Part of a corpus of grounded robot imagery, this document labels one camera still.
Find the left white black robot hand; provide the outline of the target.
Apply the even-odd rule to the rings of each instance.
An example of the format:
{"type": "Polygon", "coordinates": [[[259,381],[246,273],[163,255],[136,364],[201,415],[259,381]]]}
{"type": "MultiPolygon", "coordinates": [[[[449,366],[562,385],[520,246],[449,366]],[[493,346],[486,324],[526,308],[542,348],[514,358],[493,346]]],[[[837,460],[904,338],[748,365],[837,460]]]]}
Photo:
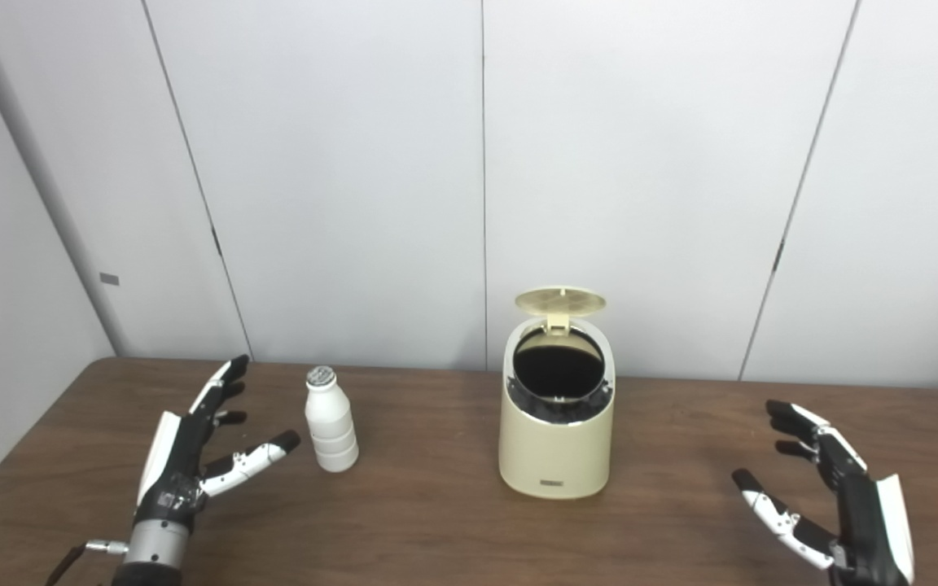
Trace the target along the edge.
{"type": "Polygon", "coordinates": [[[299,434],[286,430],[251,448],[202,462],[205,445],[218,427],[247,419],[247,413],[223,405],[244,391],[249,362],[246,355],[225,362],[186,412],[161,414],[142,468],[133,524],[167,522],[193,530],[195,516],[209,498],[249,481],[298,448],[299,434]]]}

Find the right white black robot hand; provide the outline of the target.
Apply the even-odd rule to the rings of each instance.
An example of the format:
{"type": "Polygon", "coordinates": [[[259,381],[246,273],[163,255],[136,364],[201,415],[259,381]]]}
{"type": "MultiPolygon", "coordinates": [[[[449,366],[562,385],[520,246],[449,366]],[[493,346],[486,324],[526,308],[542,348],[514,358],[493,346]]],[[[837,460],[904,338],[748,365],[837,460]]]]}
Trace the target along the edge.
{"type": "Polygon", "coordinates": [[[876,481],[857,450],[834,424],[781,400],[767,400],[772,429],[796,438],[779,440],[782,455],[815,465],[836,497],[837,533],[794,512],[772,496],[749,470],[732,474],[746,505],[770,533],[807,563],[826,572],[831,585],[912,585],[915,556],[900,476],[876,481]]]}

